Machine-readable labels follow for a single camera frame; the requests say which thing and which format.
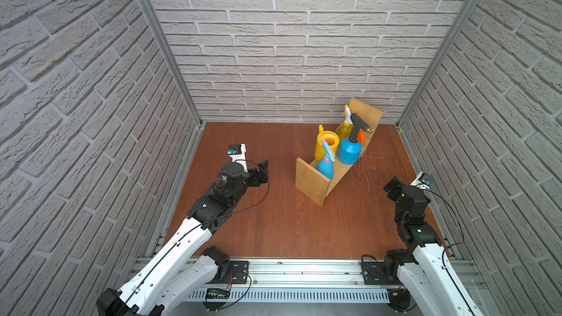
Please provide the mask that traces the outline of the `light blue pink spray bottle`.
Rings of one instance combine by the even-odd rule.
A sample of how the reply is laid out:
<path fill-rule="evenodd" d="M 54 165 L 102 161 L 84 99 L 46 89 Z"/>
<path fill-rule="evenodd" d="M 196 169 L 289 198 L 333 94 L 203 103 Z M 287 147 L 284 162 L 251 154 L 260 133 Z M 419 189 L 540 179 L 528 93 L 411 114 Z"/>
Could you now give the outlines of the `light blue pink spray bottle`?
<path fill-rule="evenodd" d="M 335 155 L 326 139 L 321 140 L 321 145 L 323 146 L 324 157 L 316 165 L 316 170 L 328 178 L 329 181 L 332 181 L 335 175 Z"/>

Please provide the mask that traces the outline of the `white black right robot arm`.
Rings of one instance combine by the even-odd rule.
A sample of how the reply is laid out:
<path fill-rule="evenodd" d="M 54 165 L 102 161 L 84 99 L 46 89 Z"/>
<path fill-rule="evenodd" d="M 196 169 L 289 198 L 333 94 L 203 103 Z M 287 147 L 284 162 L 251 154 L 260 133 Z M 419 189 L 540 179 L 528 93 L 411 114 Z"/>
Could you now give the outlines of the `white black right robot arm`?
<path fill-rule="evenodd" d="M 439 235 L 425 220 L 431 200 L 425 181 L 404 184 L 394 177 L 384 187 L 396 204 L 395 223 L 404 250 L 389 250 L 383 261 L 388 282 L 403 285 L 423 315 L 481 315 L 453 269 Z"/>

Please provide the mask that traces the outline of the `yellow watering can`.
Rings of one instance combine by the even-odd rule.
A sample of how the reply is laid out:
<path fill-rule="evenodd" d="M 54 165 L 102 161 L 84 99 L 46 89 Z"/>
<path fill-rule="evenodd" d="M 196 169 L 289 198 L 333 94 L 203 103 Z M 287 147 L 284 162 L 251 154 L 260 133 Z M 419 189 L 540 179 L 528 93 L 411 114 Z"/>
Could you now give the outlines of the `yellow watering can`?
<path fill-rule="evenodd" d="M 315 158 L 317 161 L 321 161 L 325 158 L 326 152 L 323 144 L 326 143 L 329 145 L 330 149 L 334 156 L 337 155 L 337 149 L 340 145 L 340 139 L 338 135 L 332 131 L 325 130 L 323 125 L 320 124 L 318 126 L 318 136 L 316 140 L 316 149 L 315 149 Z"/>

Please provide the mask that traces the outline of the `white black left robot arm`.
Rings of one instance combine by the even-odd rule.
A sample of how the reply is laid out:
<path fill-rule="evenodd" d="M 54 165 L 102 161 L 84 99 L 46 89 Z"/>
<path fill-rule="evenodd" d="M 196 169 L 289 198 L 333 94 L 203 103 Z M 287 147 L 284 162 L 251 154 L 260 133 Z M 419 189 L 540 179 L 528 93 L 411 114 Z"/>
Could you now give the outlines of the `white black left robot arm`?
<path fill-rule="evenodd" d="M 247 169 L 238 159 L 226 163 L 165 246 L 119 289 L 106 289 L 96 302 L 99 315 L 168 315 L 193 291 L 225 278 L 230 258 L 209 247 L 191 268 L 183 266 L 219 228 L 235 215 L 250 187 L 269 184 L 269 162 Z"/>

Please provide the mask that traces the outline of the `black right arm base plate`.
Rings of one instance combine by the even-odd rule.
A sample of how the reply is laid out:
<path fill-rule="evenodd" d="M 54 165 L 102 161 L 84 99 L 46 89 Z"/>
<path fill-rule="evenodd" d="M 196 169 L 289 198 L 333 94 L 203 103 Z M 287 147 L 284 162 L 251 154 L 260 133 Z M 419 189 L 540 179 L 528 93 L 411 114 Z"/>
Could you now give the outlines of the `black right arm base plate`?
<path fill-rule="evenodd" d="M 398 278 L 398 268 L 407 263 L 418 263 L 407 257 L 385 257 L 383 260 L 362 260 L 361 272 L 365 285 L 401 285 Z"/>

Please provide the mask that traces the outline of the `yellow transparent spray bottle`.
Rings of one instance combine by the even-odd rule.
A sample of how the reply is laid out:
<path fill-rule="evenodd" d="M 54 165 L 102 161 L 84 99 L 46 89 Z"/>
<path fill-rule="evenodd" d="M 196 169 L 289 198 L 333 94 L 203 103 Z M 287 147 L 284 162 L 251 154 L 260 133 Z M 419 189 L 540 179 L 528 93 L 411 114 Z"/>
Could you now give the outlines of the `yellow transparent spray bottle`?
<path fill-rule="evenodd" d="M 353 129 L 353 122 L 351 120 L 351 109 L 349 108 L 349 105 L 345 105 L 345 110 L 344 110 L 344 121 L 342 124 L 340 124 L 337 129 L 336 129 L 336 134 L 339 137 L 340 141 L 342 141 L 345 138 L 348 138 L 349 135 L 351 134 L 351 130 Z"/>

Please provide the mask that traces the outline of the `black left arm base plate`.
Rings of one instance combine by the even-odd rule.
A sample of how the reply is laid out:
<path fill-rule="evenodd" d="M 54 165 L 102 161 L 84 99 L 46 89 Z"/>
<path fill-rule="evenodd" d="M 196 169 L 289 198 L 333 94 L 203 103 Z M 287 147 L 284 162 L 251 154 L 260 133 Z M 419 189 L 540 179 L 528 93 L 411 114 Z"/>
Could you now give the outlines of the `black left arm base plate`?
<path fill-rule="evenodd" d="M 250 262 L 248 260 L 230 260 L 228 265 L 222 264 L 210 285 L 245 285 L 248 281 Z"/>

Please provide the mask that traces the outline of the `blue pressure sprayer black handle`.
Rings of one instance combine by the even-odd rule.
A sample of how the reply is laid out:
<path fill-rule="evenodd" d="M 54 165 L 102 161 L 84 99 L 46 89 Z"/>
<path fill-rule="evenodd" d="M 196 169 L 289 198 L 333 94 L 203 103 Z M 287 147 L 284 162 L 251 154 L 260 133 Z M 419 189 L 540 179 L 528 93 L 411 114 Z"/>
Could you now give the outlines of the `blue pressure sprayer black handle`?
<path fill-rule="evenodd" d="M 344 165 L 353 165 L 360 158 L 363 144 L 365 143 L 365 133 L 373 132 L 370 125 L 365 122 L 357 113 L 351 114 L 353 129 L 347 138 L 340 142 L 337 151 L 337 158 Z"/>

